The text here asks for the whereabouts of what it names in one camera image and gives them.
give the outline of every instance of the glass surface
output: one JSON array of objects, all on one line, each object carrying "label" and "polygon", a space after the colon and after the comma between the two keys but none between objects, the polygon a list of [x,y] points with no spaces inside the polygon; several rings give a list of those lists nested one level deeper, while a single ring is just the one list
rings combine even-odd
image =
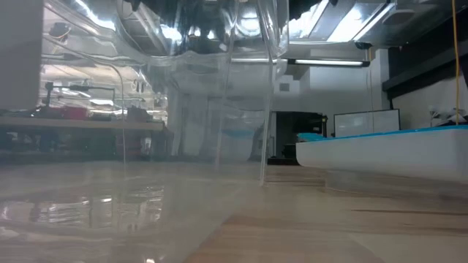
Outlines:
[{"label": "glass surface", "polygon": [[260,185],[285,7],[45,0],[37,103],[0,110],[0,261],[182,262]]}]

